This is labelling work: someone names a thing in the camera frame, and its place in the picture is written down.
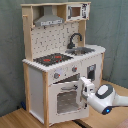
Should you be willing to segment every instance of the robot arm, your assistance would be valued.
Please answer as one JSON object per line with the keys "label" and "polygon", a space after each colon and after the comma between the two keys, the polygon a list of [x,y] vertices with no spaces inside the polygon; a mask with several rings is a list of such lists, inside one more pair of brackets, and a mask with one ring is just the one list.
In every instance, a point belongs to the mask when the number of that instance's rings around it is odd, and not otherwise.
{"label": "robot arm", "polygon": [[95,93],[95,85],[91,83],[91,80],[81,77],[78,83],[76,102],[81,107],[87,103],[105,115],[110,113],[114,107],[128,106],[128,97],[119,96],[109,84],[100,86]]}

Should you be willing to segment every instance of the black burner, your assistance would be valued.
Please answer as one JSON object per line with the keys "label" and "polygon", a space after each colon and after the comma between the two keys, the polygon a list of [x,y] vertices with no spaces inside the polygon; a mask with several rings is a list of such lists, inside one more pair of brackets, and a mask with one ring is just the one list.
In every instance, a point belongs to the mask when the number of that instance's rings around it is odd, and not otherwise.
{"label": "black burner", "polygon": [[54,54],[47,55],[44,57],[36,58],[36,59],[34,59],[34,62],[40,63],[40,64],[48,67],[50,65],[66,61],[66,60],[69,60],[71,58],[73,58],[73,57],[63,55],[60,53],[54,53]]}

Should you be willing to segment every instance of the gray wall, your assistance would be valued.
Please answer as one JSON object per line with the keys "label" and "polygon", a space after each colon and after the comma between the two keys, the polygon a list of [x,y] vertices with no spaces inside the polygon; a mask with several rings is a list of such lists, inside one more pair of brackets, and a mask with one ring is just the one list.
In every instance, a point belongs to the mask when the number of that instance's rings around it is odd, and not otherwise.
{"label": "gray wall", "polygon": [[[25,55],[20,4],[43,2],[66,1],[0,0],[0,116],[14,111],[21,101],[25,101],[22,66]],[[106,48],[103,79],[128,88],[128,1],[91,2],[86,43]]]}

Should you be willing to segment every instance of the oven window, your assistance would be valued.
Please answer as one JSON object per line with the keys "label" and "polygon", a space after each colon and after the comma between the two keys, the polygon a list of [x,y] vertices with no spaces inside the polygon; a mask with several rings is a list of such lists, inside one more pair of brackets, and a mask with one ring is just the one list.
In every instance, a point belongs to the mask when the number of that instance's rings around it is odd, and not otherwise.
{"label": "oven window", "polygon": [[72,17],[80,16],[81,7],[72,7]]}
{"label": "oven window", "polygon": [[77,111],[76,95],[76,91],[59,93],[57,95],[57,113]]}

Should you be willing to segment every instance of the wooden toy kitchen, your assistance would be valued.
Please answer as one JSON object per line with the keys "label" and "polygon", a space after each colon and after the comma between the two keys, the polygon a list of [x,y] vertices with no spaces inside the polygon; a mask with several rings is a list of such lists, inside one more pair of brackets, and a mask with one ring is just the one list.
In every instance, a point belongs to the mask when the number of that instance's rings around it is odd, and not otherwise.
{"label": "wooden toy kitchen", "polygon": [[100,86],[105,49],[85,44],[90,4],[21,5],[26,108],[46,128],[89,116],[89,106],[76,103],[80,77]]}

